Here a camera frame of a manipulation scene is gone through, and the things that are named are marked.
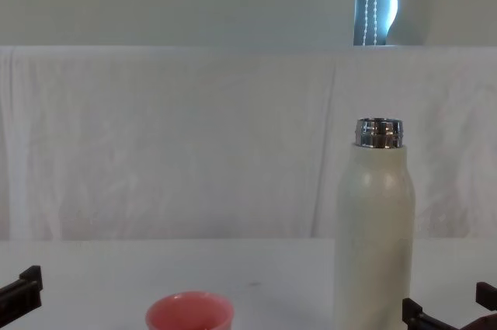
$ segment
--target white sheet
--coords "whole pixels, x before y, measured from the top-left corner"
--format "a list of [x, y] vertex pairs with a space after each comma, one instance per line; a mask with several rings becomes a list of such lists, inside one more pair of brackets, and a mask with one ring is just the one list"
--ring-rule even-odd
[[495, 237], [495, 75], [497, 48], [0, 48], [0, 238], [333, 236], [362, 116], [405, 121], [418, 236]]
[[1, 81], [10, 237], [311, 235], [329, 60], [18, 48]]
[[497, 236], [497, 48], [356, 49], [337, 57], [317, 235], [333, 235], [335, 194], [356, 119], [405, 121], [416, 232]]

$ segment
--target white tabletop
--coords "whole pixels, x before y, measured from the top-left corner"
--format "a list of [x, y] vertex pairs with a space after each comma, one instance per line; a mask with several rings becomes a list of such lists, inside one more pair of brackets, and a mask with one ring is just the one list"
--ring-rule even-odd
[[[415, 243], [412, 298], [462, 326], [487, 314], [479, 280], [497, 284], [497, 241]], [[329, 330], [329, 240], [2, 242], [0, 284], [41, 265], [43, 307], [9, 325], [22, 330], [138, 330], [157, 299], [208, 290], [235, 306], [234, 330]]]

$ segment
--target pink cup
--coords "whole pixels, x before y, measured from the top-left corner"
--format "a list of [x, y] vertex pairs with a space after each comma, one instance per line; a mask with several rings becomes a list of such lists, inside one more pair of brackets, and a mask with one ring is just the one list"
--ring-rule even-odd
[[233, 307], [228, 299], [202, 291], [165, 297], [147, 311], [149, 330], [231, 330]]

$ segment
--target wall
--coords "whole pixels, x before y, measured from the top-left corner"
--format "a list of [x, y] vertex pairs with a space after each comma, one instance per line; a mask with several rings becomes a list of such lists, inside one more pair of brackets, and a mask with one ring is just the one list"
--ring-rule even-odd
[[0, 44], [352, 44], [354, 0], [0, 0]]
[[399, 0], [389, 44], [497, 45], [496, 0]]

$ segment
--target metal bottle neck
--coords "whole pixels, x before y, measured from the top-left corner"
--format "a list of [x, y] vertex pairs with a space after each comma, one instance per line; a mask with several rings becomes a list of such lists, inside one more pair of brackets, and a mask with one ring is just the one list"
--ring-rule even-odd
[[375, 149], [401, 148], [403, 135], [401, 120], [363, 118], [357, 120], [355, 145]]

